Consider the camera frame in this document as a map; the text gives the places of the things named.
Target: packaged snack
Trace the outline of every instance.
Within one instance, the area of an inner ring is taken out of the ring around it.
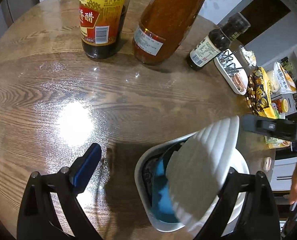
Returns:
[[[285,147],[290,146],[290,144],[291,144],[291,142],[284,140],[284,141],[282,141],[282,143],[269,143],[268,147],[270,149],[285,148]]]
[[[255,80],[255,110],[260,116],[276,119],[271,102],[271,82],[262,67],[253,70]]]
[[[267,72],[267,76],[271,81],[271,90],[273,93],[296,93],[295,83],[280,63],[275,62],[274,69]]]
[[[266,135],[264,135],[264,138],[265,138],[265,142],[266,142],[266,144],[269,144],[269,143],[272,143],[272,144],[280,144],[280,143],[283,143],[283,140],[282,140],[282,139],[279,139],[279,138],[268,137],[268,136],[266,136]]]

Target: bottle label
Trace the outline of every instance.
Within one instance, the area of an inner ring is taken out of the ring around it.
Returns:
[[[140,26],[134,32],[134,41],[137,46],[139,46],[143,51],[153,56],[156,56],[158,51],[163,45],[165,39],[151,33],[149,30],[145,29],[145,32],[142,31]]]
[[[196,65],[203,67],[220,52],[221,51],[215,47],[207,35],[206,38],[190,52],[189,56]]]
[[[116,41],[125,0],[80,0],[80,28],[87,44],[105,46]]]

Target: wood grain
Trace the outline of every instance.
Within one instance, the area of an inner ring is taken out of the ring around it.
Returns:
[[[135,165],[153,145],[249,110],[213,63],[197,73],[184,60],[214,28],[208,20],[197,17],[161,65],[135,59],[132,35],[148,2],[131,0],[121,49],[105,60],[92,61],[82,50],[78,0],[43,1],[0,39],[0,220],[14,236],[30,173],[70,166],[97,142],[103,159],[79,202],[101,236],[192,238],[184,229],[161,233],[150,225],[135,186]],[[248,161],[251,153],[242,154]],[[266,156],[274,158],[274,151],[260,143],[253,170]],[[56,196],[54,202],[70,232]]]

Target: bottle cap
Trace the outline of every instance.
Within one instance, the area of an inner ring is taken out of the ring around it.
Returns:
[[[246,32],[250,27],[249,21],[240,12],[229,17],[228,21],[231,22],[231,24],[235,26],[236,31],[241,34]]]
[[[231,40],[246,32],[250,27],[248,20],[241,14],[236,13],[229,17],[228,22],[221,27],[222,32]]]

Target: soy sauce bottle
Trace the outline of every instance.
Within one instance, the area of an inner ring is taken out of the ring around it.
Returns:
[[[228,49],[232,41],[249,27],[250,23],[241,13],[234,14],[221,28],[210,31],[209,35],[187,55],[187,63],[192,69],[201,70],[206,63]]]
[[[82,46],[89,58],[108,58],[117,52],[129,2],[80,0]]]

